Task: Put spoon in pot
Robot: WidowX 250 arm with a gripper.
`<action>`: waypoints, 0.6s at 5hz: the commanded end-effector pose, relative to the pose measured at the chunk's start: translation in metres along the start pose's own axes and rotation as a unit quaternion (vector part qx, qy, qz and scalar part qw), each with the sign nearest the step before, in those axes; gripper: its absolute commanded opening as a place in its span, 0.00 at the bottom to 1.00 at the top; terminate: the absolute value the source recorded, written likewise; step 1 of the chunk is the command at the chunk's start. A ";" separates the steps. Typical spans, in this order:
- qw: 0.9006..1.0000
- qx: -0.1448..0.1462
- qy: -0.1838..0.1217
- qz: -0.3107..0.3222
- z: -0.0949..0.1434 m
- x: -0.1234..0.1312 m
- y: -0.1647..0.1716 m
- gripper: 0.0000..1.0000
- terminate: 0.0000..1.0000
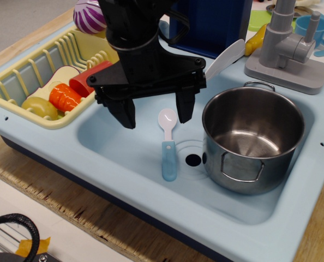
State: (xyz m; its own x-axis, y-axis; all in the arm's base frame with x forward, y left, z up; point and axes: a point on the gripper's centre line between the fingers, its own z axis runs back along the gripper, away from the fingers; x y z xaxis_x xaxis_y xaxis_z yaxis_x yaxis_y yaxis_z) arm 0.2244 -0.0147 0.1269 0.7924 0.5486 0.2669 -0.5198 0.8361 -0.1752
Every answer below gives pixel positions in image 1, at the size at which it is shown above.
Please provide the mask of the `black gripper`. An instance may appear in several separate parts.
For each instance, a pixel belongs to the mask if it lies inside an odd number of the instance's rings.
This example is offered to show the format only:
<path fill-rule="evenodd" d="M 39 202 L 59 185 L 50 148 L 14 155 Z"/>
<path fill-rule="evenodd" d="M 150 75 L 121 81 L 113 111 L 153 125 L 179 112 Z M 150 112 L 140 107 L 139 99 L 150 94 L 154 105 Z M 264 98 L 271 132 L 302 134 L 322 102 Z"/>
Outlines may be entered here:
<path fill-rule="evenodd" d="M 162 94 L 175 94 L 180 123 L 192 118 L 195 96 L 206 87 L 203 58 L 169 52 L 156 35 L 138 41 L 110 35 L 108 42 L 118 62 L 91 69 L 86 82 L 123 127 L 136 127 L 134 99 Z"/>

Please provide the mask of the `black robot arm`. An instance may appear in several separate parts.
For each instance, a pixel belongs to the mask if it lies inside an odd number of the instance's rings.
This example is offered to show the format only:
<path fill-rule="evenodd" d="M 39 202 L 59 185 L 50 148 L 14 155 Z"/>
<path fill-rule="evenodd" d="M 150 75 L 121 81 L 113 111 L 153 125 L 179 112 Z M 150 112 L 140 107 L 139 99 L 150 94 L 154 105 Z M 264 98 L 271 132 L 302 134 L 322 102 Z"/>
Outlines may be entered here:
<path fill-rule="evenodd" d="M 159 29 L 163 15 L 184 24 L 189 21 L 172 10 L 174 1 L 99 1 L 107 23 L 106 38 L 118 53 L 115 64 L 92 73 L 87 84 L 94 88 L 98 104 L 108 108 L 124 127 L 134 129 L 136 98 L 174 93 L 180 123 L 193 115 L 195 95 L 206 87 L 206 61 L 165 50 Z"/>

